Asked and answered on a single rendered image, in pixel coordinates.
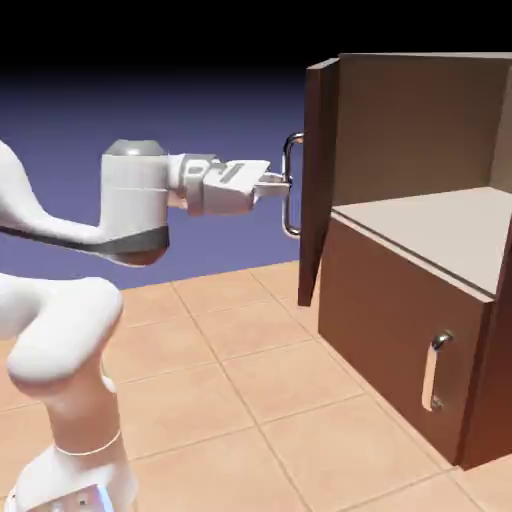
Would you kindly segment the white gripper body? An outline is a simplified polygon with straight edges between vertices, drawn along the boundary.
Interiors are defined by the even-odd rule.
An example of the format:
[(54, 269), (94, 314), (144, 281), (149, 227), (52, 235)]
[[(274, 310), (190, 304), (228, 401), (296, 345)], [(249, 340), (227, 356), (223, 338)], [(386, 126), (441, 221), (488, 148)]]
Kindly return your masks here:
[(234, 215), (253, 208), (255, 187), (267, 160), (192, 161), (187, 165), (187, 211), (191, 216)]

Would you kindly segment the curved silver door handle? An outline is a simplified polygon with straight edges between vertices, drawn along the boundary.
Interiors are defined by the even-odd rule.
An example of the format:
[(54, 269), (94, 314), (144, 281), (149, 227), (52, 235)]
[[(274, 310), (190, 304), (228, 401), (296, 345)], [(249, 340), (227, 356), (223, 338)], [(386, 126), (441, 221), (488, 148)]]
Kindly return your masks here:
[(287, 186), (287, 192), (284, 196), (282, 206), (282, 227), (286, 235), (291, 238), (299, 238), (301, 230), (291, 223), (291, 189), (293, 186), (293, 176), (291, 170), (291, 155), (292, 150), (297, 144), (303, 143), (304, 134), (301, 132), (290, 134), (283, 145), (282, 159), (281, 159), (281, 175), (282, 181)]

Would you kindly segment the brown cabinet door with handle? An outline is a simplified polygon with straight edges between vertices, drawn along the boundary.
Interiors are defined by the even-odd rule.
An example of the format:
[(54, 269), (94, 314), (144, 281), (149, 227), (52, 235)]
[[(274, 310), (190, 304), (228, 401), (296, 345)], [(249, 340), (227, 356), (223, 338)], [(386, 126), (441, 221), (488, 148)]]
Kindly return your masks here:
[(298, 304), (311, 305), (334, 187), (339, 58), (306, 70)]

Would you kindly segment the brown wooden cabinet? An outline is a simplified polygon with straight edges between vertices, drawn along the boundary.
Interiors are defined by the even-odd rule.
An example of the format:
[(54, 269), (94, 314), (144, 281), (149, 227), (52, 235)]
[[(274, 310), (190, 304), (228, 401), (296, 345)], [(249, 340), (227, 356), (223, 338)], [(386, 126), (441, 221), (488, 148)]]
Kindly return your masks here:
[(512, 53), (343, 55), (334, 176), (330, 222), (492, 301), (473, 430), (512, 454)]

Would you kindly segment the brown wooden cabinet door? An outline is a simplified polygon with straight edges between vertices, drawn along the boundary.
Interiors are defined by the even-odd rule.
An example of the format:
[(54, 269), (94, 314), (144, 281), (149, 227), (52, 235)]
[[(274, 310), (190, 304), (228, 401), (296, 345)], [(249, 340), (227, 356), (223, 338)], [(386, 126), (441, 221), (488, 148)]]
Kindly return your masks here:
[[(482, 347), (493, 303), (477, 297), (338, 220), (323, 254), (319, 332), (450, 463), (472, 468), (493, 460), (476, 407)], [(440, 352), (429, 412), (421, 393), (429, 343)]]

